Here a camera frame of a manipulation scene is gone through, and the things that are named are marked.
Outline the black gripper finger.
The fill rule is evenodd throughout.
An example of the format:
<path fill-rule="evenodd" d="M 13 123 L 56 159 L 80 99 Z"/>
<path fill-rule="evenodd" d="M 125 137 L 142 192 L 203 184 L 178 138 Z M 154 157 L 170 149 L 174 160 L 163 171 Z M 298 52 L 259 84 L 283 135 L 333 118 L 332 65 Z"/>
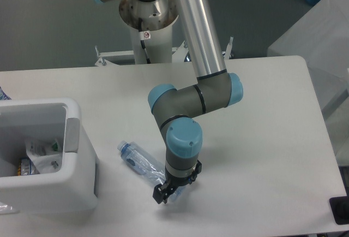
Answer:
<path fill-rule="evenodd" d="M 158 203 L 166 204 L 170 195 L 175 192 L 174 185 L 165 182 L 164 184 L 158 184 L 154 187 L 153 199 Z"/>
<path fill-rule="evenodd" d="M 188 177 L 188 183 L 192 184 L 193 182 L 195 182 L 197 179 L 197 176 L 201 173 L 201 171 L 202 171 L 202 163 L 199 160 L 197 160 L 195 169 L 193 170 L 191 175 Z"/>

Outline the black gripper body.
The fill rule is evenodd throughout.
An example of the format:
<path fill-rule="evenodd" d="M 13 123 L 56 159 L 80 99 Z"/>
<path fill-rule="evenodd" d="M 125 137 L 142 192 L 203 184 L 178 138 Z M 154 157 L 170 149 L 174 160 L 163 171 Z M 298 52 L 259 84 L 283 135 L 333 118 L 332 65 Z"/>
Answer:
<path fill-rule="evenodd" d="M 192 184 L 195 179 L 192 176 L 188 177 L 175 177 L 169 173 L 166 173 L 166 183 L 168 184 L 169 189 L 178 188 Z"/>

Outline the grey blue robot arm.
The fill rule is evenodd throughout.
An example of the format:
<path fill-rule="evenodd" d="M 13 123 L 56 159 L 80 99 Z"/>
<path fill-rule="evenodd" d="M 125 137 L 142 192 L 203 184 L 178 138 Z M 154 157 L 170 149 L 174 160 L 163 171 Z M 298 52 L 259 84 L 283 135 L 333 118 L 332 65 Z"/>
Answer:
<path fill-rule="evenodd" d="M 238 103 L 243 85 L 226 69 L 208 0 L 120 0 L 119 13 L 136 30 L 149 64 L 153 63 L 149 42 L 154 32 L 181 18 L 197 78 L 196 84 L 180 90 L 170 84 L 158 85 L 148 95 L 166 145 L 166 179 L 154 187 L 153 198 L 166 203 L 178 187 L 193 183 L 202 170 L 198 155 L 203 133 L 195 117 Z"/>

